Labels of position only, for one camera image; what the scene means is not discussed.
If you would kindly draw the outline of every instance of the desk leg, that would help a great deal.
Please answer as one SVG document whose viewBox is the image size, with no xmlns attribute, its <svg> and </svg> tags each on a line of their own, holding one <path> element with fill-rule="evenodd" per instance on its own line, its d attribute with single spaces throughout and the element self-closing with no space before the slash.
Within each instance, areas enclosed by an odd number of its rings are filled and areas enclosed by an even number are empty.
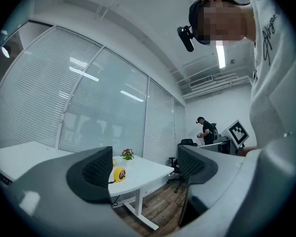
<svg viewBox="0 0 296 237">
<path fill-rule="evenodd" d="M 149 219 L 145 218 L 142 215 L 142 207 L 143 207 L 143 189 L 136 190 L 136 201 L 135 208 L 132 207 L 128 202 L 125 202 L 124 205 L 133 213 L 138 219 L 140 219 L 147 226 L 151 227 L 154 230 L 157 230 L 159 227 L 151 222 Z"/>
</svg>

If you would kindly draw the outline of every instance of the yellow tape measure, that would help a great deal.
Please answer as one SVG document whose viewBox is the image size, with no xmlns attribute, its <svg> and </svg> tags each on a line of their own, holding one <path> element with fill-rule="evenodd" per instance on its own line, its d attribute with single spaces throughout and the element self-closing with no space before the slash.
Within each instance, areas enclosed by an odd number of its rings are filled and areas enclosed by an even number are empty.
<svg viewBox="0 0 296 237">
<path fill-rule="evenodd" d="M 114 171 L 113 177 L 116 183 L 123 181 L 126 178 L 125 168 L 121 168 L 121 167 L 116 168 L 116 170 Z"/>
</svg>

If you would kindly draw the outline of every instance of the white shirt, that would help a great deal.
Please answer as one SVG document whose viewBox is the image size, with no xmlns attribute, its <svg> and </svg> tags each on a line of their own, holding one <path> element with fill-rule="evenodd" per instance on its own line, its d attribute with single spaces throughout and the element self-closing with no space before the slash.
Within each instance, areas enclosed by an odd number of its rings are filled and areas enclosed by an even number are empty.
<svg viewBox="0 0 296 237">
<path fill-rule="evenodd" d="M 296 37 L 273 0 L 250 0 L 256 22 L 256 78 L 250 121 L 257 146 L 296 133 Z"/>
</svg>

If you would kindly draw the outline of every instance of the person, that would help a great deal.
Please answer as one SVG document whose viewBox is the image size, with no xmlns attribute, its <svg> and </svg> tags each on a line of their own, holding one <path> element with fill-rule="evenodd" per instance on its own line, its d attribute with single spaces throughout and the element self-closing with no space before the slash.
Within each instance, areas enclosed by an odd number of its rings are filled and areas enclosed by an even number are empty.
<svg viewBox="0 0 296 237">
<path fill-rule="evenodd" d="M 203 117 L 198 117 L 196 123 L 203 125 L 203 133 L 197 135 L 197 138 L 204 138 L 205 145 L 211 145 L 214 142 L 214 130 L 212 125 Z"/>
<path fill-rule="evenodd" d="M 296 134 L 296 36 L 274 0 L 197 0 L 189 8 L 192 36 L 201 44 L 246 38 L 255 54 L 250 122 L 257 145 L 245 156 L 285 134 Z"/>
</svg>

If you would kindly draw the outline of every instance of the wooden floor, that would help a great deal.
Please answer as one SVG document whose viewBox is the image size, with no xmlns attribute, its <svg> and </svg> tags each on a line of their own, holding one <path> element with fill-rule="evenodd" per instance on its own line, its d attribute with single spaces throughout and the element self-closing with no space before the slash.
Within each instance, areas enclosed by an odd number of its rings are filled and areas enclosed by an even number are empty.
<svg viewBox="0 0 296 237">
<path fill-rule="evenodd" d="M 178 193 L 174 193 L 178 182 L 166 184 L 159 190 L 143 198 L 142 215 L 159 226 L 154 231 L 137 219 L 125 206 L 114 209 L 114 211 L 133 228 L 136 232 L 145 237 L 161 237 L 179 229 L 178 223 L 185 201 L 187 190 L 186 183 L 183 183 Z"/>
</svg>

